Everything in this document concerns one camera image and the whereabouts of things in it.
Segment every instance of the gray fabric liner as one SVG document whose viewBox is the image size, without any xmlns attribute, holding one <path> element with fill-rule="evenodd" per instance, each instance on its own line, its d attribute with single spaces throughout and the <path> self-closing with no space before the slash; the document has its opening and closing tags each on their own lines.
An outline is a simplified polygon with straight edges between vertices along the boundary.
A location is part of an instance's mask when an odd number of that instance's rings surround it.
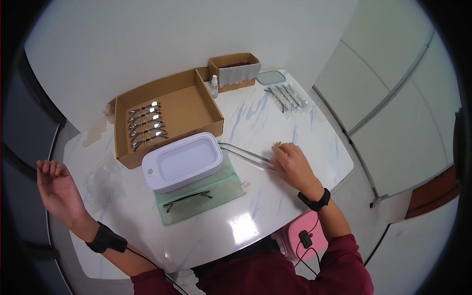
<svg viewBox="0 0 472 295">
<path fill-rule="evenodd" d="M 262 64 L 243 65 L 237 67 L 222 67 L 219 69 L 219 86 L 239 84 L 243 80 L 251 80 L 257 77 Z"/>
</svg>

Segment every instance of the green mat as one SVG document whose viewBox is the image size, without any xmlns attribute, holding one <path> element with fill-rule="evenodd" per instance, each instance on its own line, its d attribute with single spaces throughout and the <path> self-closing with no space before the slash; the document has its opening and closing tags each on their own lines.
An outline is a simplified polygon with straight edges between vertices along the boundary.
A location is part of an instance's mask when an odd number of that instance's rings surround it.
<svg viewBox="0 0 472 295">
<path fill-rule="evenodd" d="M 163 225 L 185 220 L 246 194 L 241 189 L 241 181 L 234 171 L 228 155 L 225 151 L 222 152 L 223 165 L 217 173 L 165 194 L 154 191 L 157 209 Z M 202 191 L 210 191 L 208 194 L 213 198 L 210 199 L 202 195 L 190 197 L 182 202 L 175 203 L 168 213 L 167 208 L 163 207 L 168 202 Z"/>
</svg>

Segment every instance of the black wrist strap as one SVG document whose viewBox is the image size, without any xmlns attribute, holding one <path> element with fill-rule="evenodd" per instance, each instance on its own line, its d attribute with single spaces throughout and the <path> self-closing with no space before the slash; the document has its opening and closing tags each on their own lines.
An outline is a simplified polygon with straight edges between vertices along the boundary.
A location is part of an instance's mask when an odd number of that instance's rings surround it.
<svg viewBox="0 0 472 295">
<path fill-rule="evenodd" d="M 318 202 L 308 200 L 307 197 L 302 192 L 298 193 L 298 198 L 303 203 L 305 203 L 305 205 L 307 205 L 308 208 L 310 208 L 313 211 L 319 211 L 319 210 L 321 210 L 321 208 L 323 208 L 323 206 L 327 206 L 330 197 L 331 197 L 331 193 L 329 192 L 329 190 L 327 188 L 325 188 L 325 192 L 324 192 L 322 198 Z"/>
<path fill-rule="evenodd" d="M 97 222 L 100 224 L 97 235 L 91 243 L 85 242 L 87 246 L 89 246 L 92 251 L 97 253 L 103 253 L 105 250 L 107 250 L 107 248 L 123 253 L 126 250 L 128 241 L 125 238 L 115 234 L 108 226 L 99 221 Z"/>
</svg>

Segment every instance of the plastic bag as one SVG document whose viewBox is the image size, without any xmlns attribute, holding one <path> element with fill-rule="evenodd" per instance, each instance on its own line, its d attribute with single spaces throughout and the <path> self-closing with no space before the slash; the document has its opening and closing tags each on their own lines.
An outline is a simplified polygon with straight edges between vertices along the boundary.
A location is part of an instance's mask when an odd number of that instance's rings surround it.
<svg viewBox="0 0 472 295">
<path fill-rule="evenodd" d="M 286 118 L 291 118 L 313 109 L 311 98 L 309 96 L 302 96 L 291 82 L 271 84 L 267 87 L 266 91 Z"/>
<path fill-rule="evenodd" d="M 126 197 L 123 187 L 123 175 L 113 153 L 109 152 L 85 177 L 87 193 L 84 205 L 94 215 L 111 202 Z"/>
</svg>

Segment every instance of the metal tool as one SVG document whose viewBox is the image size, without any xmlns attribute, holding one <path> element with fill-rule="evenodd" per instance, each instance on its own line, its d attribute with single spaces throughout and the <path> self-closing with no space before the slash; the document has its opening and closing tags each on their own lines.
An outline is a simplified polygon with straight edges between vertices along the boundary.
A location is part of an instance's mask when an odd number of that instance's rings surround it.
<svg viewBox="0 0 472 295">
<path fill-rule="evenodd" d="M 282 87 L 285 89 L 285 91 L 287 91 L 287 94 L 290 95 L 290 97 L 293 99 L 293 101 L 296 102 L 296 104 L 300 107 L 300 108 L 304 108 L 305 105 L 302 103 L 302 105 L 300 105 L 298 103 L 298 101 L 296 101 L 295 97 L 293 97 L 293 95 L 290 93 L 290 91 L 287 89 L 287 87 L 285 87 L 285 85 L 282 85 Z"/>
<path fill-rule="evenodd" d="M 282 105 L 282 114 L 284 113 L 284 110 L 287 110 L 287 111 L 288 111 L 287 105 L 284 104 L 284 103 L 280 100 L 280 98 L 278 98 L 278 96 L 276 96 L 275 93 L 274 93 L 270 88 L 264 89 L 264 91 L 267 91 L 267 92 L 269 92 L 269 93 L 272 93 L 272 94 L 275 96 L 275 98 L 280 102 L 280 104 Z"/>
<path fill-rule="evenodd" d="M 253 152 L 246 151 L 246 150 L 244 150 L 244 149 L 242 149 L 242 148 L 239 148 L 239 147 L 237 147 L 237 146 L 235 146 L 235 145 L 232 145 L 232 144 L 230 144 L 230 143 L 218 143 L 218 144 L 219 144 L 219 145 L 227 145 L 227 146 L 230 146 L 230 147 L 232 147 L 232 148 L 235 148 L 235 149 L 237 149 L 237 150 L 239 150 L 239 151 L 242 151 L 242 152 L 244 152 L 244 153 L 246 153 L 246 154 L 248 154 L 248 155 L 251 155 L 251 156 L 253 156 L 253 157 L 255 157 L 255 158 L 258 158 L 258 159 L 260 159 L 260 160 L 262 160 L 262 161 L 264 161 L 264 162 L 267 162 L 267 163 L 269 163 L 270 165 L 272 165 L 272 163 L 271 163 L 268 159 L 266 159 L 266 158 L 264 158 L 264 157 L 262 157 L 262 156 L 259 156 L 258 154 L 255 154 L 255 153 L 253 153 Z M 249 163 L 251 163 L 251 164 L 253 164 L 253 165 L 256 165 L 257 167 L 261 167 L 261 168 L 263 168 L 263 169 L 268 169 L 268 170 L 276 171 L 273 167 L 269 167 L 269 166 L 267 166 L 267 165 L 263 165 L 263 164 L 261 164 L 261 163 L 259 163 L 259 162 L 256 162 L 256 161 L 254 161 L 254 160 L 252 160 L 252 159 L 250 159 L 250 158 L 248 158 L 248 157 L 245 157 L 245 156 L 243 156 L 243 155 L 241 155 L 241 154 L 239 154 L 239 153 L 237 153 L 237 152 L 235 152 L 235 151 L 232 151 L 232 150 L 230 150 L 230 149 L 224 148 L 224 147 L 222 147 L 222 146 L 220 146 L 219 148 L 221 148 L 222 150 L 225 150 L 225 151 L 227 151 L 227 152 L 230 152 L 230 153 L 232 153 L 232 154 L 234 154 L 234 155 L 236 155 L 236 156 L 238 156 L 238 157 L 240 157 L 240 158 L 242 158 L 242 159 L 248 161 Z"/>
<path fill-rule="evenodd" d="M 144 116 L 148 117 L 148 115 L 152 113 L 156 113 L 158 115 L 161 114 L 158 108 L 150 108 L 148 113 L 140 114 L 140 115 L 137 115 L 136 117 L 133 117 L 133 116 L 129 117 L 128 122 L 133 122 L 134 120 L 138 120 L 139 118 L 142 118 Z"/>
<path fill-rule="evenodd" d="M 128 114 L 133 115 L 136 112 L 142 111 L 143 109 L 147 109 L 147 108 L 150 108 L 150 107 L 157 107 L 159 109 L 160 108 L 159 102 L 158 101 L 153 101 L 148 106 L 143 106 L 143 107 L 140 107 L 139 109 L 129 111 Z"/>
<path fill-rule="evenodd" d="M 161 129 L 162 127 L 164 127 L 164 126 L 165 126 L 165 124 L 154 124 L 154 127 L 151 128 L 151 129 L 146 129 L 146 130 L 140 131 L 140 132 L 133 131 L 133 132 L 131 132 L 131 133 L 129 134 L 129 137 L 132 137 L 132 139 L 131 139 L 130 142 L 132 143 L 133 141 L 135 141 L 135 138 L 137 138 L 137 137 L 138 137 L 139 135 L 141 135 L 141 134 L 144 134 L 144 133 L 146 133 L 146 132 L 149 132 L 149 133 L 150 133 L 151 130 L 156 130 L 156 129 L 159 129 L 159 130 L 160 130 L 160 129 Z"/>
<path fill-rule="evenodd" d="M 158 138 L 158 137 L 163 137 L 163 138 L 168 138 L 167 136 L 165 136 L 167 134 L 167 131 L 165 130 L 161 130 L 161 131 L 158 131 L 156 132 L 156 135 L 153 136 L 153 137 L 149 137 L 149 138 L 146 138 L 146 139 L 143 139 L 141 141 L 138 141 L 138 142 L 134 142 L 131 144 L 131 147 L 134 148 L 133 151 L 136 151 L 136 149 L 141 145 L 141 144 L 145 144 L 147 141 L 151 141 L 155 138 Z"/>
<path fill-rule="evenodd" d="M 282 89 L 280 89 L 279 86 L 275 85 L 275 87 L 277 87 L 278 91 L 285 97 L 285 99 L 292 105 L 293 108 L 299 110 L 300 109 L 300 105 L 298 105 L 298 103 L 296 103 L 296 105 L 293 103 L 293 101 L 291 101 L 290 99 L 288 99 L 288 97 L 282 92 Z"/>
<path fill-rule="evenodd" d="M 148 120 L 146 122 L 140 123 L 140 124 L 131 124 L 128 126 L 128 129 L 131 131 L 134 131 L 138 127 L 142 127 L 143 125 L 149 125 L 151 122 L 158 122 L 158 123 L 163 123 L 160 119 L 158 119 L 159 115 L 154 115 L 151 120 Z"/>
<path fill-rule="evenodd" d="M 209 199 L 213 199 L 213 197 L 210 196 L 209 193 L 211 193 L 211 191 L 203 191 L 203 192 L 199 192 L 199 193 L 196 193 L 196 194 L 190 194 L 190 195 L 188 195 L 188 196 L 179 198 L 179 199 L 177 199 L 177 200 L 175 200 L 175 201 L 168 202 L 168 203 L 166 203 L 166 204 L 164 204 L 164 205 L 162 205 L 162 206 L 167 209 L 167 210 L 166 210 L 166 213 L 169 213 L 170 208 L 172 208 L 172 206 L 174 206 L 175 203 L 182 202 L 182 201 L 184 201 L 184 200 L 186 200 L 186 199 L 188 199 L 188 198 L 191 198 L 191 197 L 196 197 L 196 196 L 198 196 L 198 195 L 202 195 L 202 196 L 205 196 L 205 197 L 207 197 L 207 198 L 209 198 Z"/>
<path fill-rule="evenodd" d="M 292 86 L 290 86 L 289 84 L 287 84 L 288 88 L 290 88 L 290 90 L 295 93 L 295 90 L 292 88 Z M 302 101 L 303 105 L 305 106 L 308 106 L 308 102 L 306 100 L 303 100 L 300 98 L 300 100 Z"/>
</svg>

